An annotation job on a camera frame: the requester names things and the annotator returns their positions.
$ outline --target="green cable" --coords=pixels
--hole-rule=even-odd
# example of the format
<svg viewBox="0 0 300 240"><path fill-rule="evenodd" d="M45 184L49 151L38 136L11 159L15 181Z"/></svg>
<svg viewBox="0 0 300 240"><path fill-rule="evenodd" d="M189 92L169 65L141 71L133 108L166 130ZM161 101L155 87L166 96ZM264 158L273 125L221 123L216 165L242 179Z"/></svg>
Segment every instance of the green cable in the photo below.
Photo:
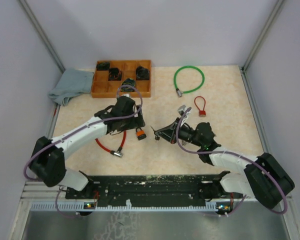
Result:
<svg viewBox="0 0 300 240"><path fill-rule="evenodd" d="M197 87L194 88L194 89L191 89L191 90L188 90L188 91L183 91L183 92L181 92L181 91L179 90L178 86L177 86L177 75L178 75L178 73L179 73L182 69L195 69L195 70L197 70L197 71L201 74L201 76L202 76L202 82L200 83L200 85L197 86ZM180 68L175 72L174 77L173 77L174 87L175 87L176 93L178 94L179 97L181 97L182 94L189 94L189 93L192 93L192 92L198 90L199 88L202 87L202 85L204 84L204 82L205 82L205 75L204 75L204 73L203 73L199 68L197 68L196 66L190 66L190 65L189 65L189 66L182 66L182 67L180 67Z"/></svg>

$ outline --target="beige table surface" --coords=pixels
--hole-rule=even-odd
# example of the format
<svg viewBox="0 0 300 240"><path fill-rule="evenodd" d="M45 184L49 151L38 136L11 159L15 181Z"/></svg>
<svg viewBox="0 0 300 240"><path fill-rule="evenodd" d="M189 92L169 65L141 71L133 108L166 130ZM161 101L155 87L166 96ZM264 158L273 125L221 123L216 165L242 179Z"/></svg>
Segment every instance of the beige table surface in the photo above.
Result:
<svg viewBox="0 0 300 240"><path fill-rule="evenodd" d="M178 98L174 85L174 73L179 67L153 67L151 97L143 99L143 117L147 138L137 140L134 130L127 132L123 157L105 152L95 141L91 141L75 152L66 166L81 170L88 175L165 175L165 174L217 174L217 168L201 162L198 155L186 153L177 144L161 139L156 142L150 126L160 129L179 117L177 109L185 104L192 107L187 123L196 128L200 122L210 122L216 134L215 140L224 147L245 153L259 155L262 146L249 105L238 66L200 66L204 72L204 85L197 91ZM182 91L193 89L201 82L201 75L193 69L179 72L177 83ZM199 117L194 105L198 95L205 97L206 117ZM60 108L54 136L64 134L89 120L94 113L115 104L114 98L92 98L89 94L73 98L68 106ZM122 133L106 135L100 141L116 150ZM199 148L186 145L196 151Z"/></svg>

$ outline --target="wooden compartment tray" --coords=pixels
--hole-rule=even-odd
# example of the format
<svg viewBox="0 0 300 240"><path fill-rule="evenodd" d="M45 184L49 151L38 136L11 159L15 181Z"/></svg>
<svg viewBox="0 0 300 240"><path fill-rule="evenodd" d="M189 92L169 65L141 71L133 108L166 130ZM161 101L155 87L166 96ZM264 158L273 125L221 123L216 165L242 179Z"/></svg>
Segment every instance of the wooden compartment tray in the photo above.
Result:
<svg viewBox="0 0 300 240"><path fill-rule="evenodd" d="M98 61L97 64L109 62L110 68L118 68L121 71L120 80L109 80L108 70L97 70L93 76L91 87L91 96L93 98L115 98L117 89L127 79L135 80L135 87L141 93L143 98L151 97L151 60L114 60L114 61ZM149 79L137 80L136 69L142 66L149 70ZM131 97L137 98L136 92L129 92Z"/></svg>

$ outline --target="orange padlock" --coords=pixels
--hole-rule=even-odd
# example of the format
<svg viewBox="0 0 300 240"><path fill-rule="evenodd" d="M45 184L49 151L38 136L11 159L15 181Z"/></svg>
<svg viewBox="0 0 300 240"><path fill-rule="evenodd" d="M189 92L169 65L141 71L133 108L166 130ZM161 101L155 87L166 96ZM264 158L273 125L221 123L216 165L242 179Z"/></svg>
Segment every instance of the orange padlock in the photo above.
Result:
<svg viewBox="0 0 300 240"><path fill-rule="evenodd" d="M138 127L138 128L135 129L135 134L136 134L136 137L138 138L138 140L142 140L142 139L145 139L147 137L147 135L141 129L141 127Z"/></svg>

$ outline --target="gray towel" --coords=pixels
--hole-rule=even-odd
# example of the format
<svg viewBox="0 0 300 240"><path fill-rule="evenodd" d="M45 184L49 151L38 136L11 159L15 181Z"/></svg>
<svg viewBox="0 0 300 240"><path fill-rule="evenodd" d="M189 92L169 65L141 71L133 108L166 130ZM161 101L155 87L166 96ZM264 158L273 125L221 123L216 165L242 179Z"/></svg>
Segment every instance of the gray towel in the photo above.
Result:
<svg viewBox="0 0 300 240"><path fill-rule="evenodd" d="M57 104L67 106L71 98L91 91L94 73L68 68L48 96Z"/></svg>

